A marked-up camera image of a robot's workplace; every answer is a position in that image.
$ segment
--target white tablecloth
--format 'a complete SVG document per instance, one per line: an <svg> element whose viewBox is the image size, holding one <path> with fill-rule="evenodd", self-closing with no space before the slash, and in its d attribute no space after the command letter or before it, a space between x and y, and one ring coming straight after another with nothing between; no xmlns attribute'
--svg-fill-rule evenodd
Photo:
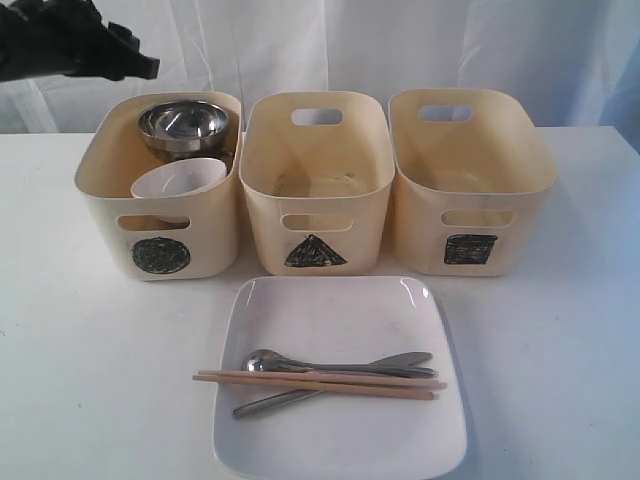
<svg viewBox="0 0 640 480"><path fill-rule="evenodd" d="M446 479L640 478L640 158L611 128L541 129L559 180L524 259L495 279L373 274L435 292L469 451ZM91 136L0 136L0 478L235 478L211 453L245 242L206 280L116 270L73 175Z"/></svg>

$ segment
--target metal bowl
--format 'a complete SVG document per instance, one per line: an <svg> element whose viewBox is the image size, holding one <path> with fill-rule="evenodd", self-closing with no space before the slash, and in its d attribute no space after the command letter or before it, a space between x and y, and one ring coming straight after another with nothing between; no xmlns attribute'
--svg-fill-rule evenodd
<svg viewBox="0 0 640 480"><path fill-rule="evenodd" d="M219 153L228 133L229 114L201 100L176 100L142 112L138 128L149 150L169 163Z"/></svg>

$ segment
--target cream plastic bin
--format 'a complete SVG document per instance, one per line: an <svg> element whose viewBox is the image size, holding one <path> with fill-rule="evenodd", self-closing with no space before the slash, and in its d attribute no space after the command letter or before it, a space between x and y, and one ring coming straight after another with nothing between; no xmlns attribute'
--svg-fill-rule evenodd
<svg viewBox="0 0 640 480"><path fill-rule="evenodd" d="M341 114L341 121L296 120L314 112ZM282 93L258 102L240 179L264 268L274 275L353 275L371 269L394 173L384 113L373 98Z"/></svg>
<svg viewBox="0 0 640 480"><path fill-rule="evenodd" d="M180 197L132 198L142 174L163 165L145 146L138 115L156 104L181 98L220 105L230 114L225 150L235 151L231 173L210 189ZM208 277L235 260L238 251L236 184L242 148L240 102L224 93L166 93L126 100L109 112L76 172L76 186L117 266L139 280ZM187 217L172 224L164 216Z"/></svg>
<svg viewBox="0 0 640 480"><path fill-rule="evenodd" d="M524 109L492 90L426 89L396 94L389 116L396 255L426 274L506 272L556 179Z"/></svg>

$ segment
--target white backdrop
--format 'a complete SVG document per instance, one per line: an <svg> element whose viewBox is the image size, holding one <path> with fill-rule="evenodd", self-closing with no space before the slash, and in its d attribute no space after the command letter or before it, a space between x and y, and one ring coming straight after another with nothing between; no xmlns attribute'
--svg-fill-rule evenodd
<svg viewBox="0 0 640 480"><path fill-rule="evenodd" d="M613 124L640 150L640 0L94 0L157 80L0 84L0 132L91 132L118 101L215 89L502 90L540 126Z"/></svg>

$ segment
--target wooden chopsticks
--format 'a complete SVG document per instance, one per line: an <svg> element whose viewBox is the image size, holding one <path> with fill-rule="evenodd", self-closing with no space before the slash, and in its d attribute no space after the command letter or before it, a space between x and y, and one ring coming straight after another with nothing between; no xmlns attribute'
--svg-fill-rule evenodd
<svg viewBox="0 0 640 480"><path fill-rule="evenodd" d="M416 400L433 400L436 395L426 389L441 389L446 386L446 384L432 378L224 370L200 370L197 375L193 376L193 380Z"/></svg>

